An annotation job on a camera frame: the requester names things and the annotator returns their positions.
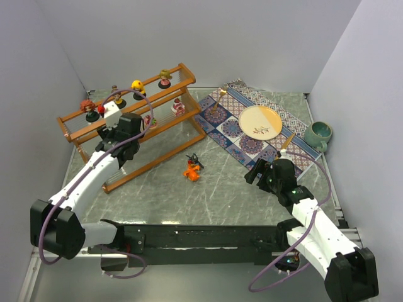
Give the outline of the pink bear donut toy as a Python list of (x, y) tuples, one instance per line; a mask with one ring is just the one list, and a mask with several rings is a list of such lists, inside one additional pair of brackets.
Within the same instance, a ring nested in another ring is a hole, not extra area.
[(157, 126), (156, 118), (151, 118), (151, 115), (146, 115), (143, 121), (144, 121), (144, 128), (149, 127), (150, 129), (153, 129)]

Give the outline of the brown hair yellow figurine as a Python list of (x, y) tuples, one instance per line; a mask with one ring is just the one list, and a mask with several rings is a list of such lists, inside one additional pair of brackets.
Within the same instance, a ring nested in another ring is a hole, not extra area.
[[(113, 85), (111, 87), (111, 92), (114, 93), (115, 91), (118, 90), (118, 87), (116, 85)], [(114, 102), (115, 104), (118, 106), (119, 109), (123, 109), (124, 107), (126, 107), (127, 102), (126, 100), (122, 99), (121, 94), (115, 94), (114, 96)]]

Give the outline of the red hair green figurine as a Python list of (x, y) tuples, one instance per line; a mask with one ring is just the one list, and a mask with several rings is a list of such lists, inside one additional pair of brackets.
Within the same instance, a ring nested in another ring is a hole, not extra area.
[(90, 99), (85, 99), (80, 103), (80, 110), (86, 115), (85, 119), (89, 123), (93, 123), (99, 119), (99, 113), (95, 108), (96, 105)]

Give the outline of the pink bear cake toy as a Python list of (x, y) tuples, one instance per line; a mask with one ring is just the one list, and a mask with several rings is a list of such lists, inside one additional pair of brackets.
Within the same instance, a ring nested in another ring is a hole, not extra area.
[(179, 98), (175, 98), (171, 106), (171, 111), (174, 116), (181, 116), (185, 114), (186, 108)]

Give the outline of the blonde pink dress figurine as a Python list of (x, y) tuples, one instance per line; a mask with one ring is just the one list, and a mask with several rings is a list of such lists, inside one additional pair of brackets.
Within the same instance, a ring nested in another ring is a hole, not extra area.
[(167, 89), (171, 86), (172, 75), (169, 70), (163, 69), (159, 73), (159, 83), (158, 86), (160, 89)]

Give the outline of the black dragon toy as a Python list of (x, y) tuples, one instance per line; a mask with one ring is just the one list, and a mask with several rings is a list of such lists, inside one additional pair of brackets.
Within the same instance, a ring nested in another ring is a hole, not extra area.
[(198, 165), (201, 169), (204, 168), (203, 164), (199, 161), (199, 158), (196, 153), (193, 153), (192, 156), (186, 155), (188, 158), (188, 164), (192, 166)]

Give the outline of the orange dragon toy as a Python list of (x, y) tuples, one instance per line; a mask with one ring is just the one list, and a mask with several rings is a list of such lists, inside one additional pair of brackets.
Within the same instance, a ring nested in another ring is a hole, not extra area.
[(201, 167), (198, 164), (188, 163), (187, 169), (183, 172), (183, 175), (192, 182), (196, 182), (199, 180), (200, 175), (198, 171), (200, 171)]

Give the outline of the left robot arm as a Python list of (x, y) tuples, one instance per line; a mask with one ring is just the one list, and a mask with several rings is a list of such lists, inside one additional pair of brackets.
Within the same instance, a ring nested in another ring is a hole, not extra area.
[(32, 245), (74, 258), (81, 249), (109, 245), (123, 239), (123, 228), (112, 221), (82, 223), (81, 217), (100, 187), (139, 151), (144, 136), (140, 115), (125, 113), (114, 128), (98, 128), (101, 141), (88, 163), (48, 201), (36, 200), (30, 208)]

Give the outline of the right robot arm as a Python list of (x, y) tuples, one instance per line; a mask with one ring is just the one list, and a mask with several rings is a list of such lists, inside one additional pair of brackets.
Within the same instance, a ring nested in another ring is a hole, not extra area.
[(258, 179), (258, 188), (276, 195), (292, 215), (291, 220), (278, 224), (276, 243), (305, 257), (324, 278), (331, 301), (364, 301), (378, 296), (374, 254), (351, 241), (322, 211), (312, 193), (297, 183), (290, 159), (258, 159), (244, 178), (249, 184)]

